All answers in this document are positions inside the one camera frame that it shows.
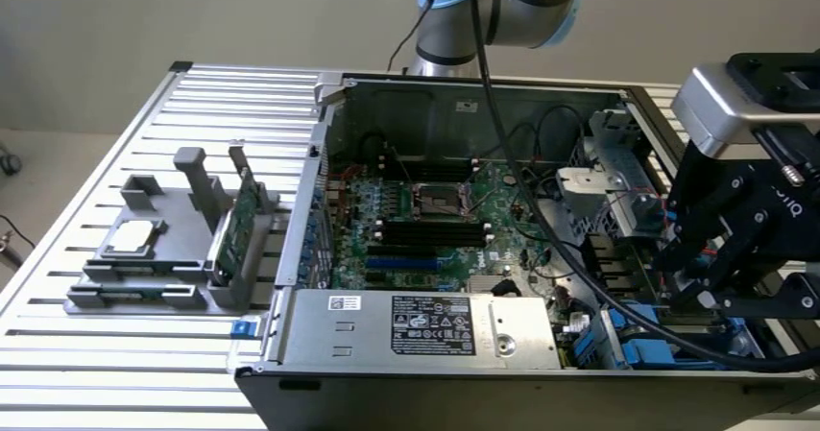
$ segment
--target warning label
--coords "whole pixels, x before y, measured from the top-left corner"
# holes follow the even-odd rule
[[[393,318],[396,354],[476,355],[470,298],[394,296]]]

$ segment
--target slotted aluminum surface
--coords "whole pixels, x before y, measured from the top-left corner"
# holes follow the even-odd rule
[[[238,188],[235,138],[258,179],[282,194],[261,272],[273,279],[317,122],[317,75],[197,64],[162,82],[0,296],[0,429],[265,429],[226,371],[233,318],[68,317],[62,303],[123,205],[128,176],[186,186],[174,153],[199,146],[207,171]],[[685,137],[669,109],[677,89],[645,86]],[[269,294],[262,283],[255,301]],[[258,350],[258,341],[239,342],[239,354]]]

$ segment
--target white wall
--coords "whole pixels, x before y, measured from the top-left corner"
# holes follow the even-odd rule
[[[416,0],[0,0],[0,127],[119,132],[174,60],[381,69]],[[741,50],[820,47],[820,0],[584,0],[494,74],[676,83]],[[408,49],[401,64],[410,59]]]

